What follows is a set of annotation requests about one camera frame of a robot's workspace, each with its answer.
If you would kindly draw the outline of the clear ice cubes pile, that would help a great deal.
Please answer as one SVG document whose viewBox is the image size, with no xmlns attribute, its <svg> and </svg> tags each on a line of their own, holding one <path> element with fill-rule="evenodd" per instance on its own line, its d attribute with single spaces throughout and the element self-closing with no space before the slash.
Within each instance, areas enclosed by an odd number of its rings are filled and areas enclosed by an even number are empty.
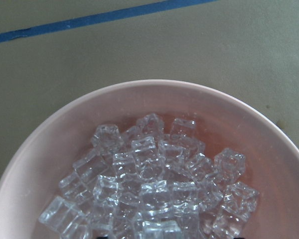
<svg viewBox="0 0 299 239">
<path fill-rule="evenodd" d="M 169 132 L 156 114 L 125 131 L 101 124 L 91 143 L 38 218 L 62 239 L 236 239 L 256 210 L 245 156 L 206 157 L 195 121 L 176 118 Z"/>
</svg>

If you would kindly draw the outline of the pink bowl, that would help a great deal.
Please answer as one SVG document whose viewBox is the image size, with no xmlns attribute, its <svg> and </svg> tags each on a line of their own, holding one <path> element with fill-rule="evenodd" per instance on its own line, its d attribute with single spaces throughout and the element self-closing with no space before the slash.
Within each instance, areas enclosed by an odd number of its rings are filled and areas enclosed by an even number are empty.
<svg viewBox="0 0 299 239">
<path fill-rule="evenodd" d="M 299 239 L 299 150 L 196 84 L 87 94 L 42 123 L 0 181 L 0 239 Z"/>
</svg>

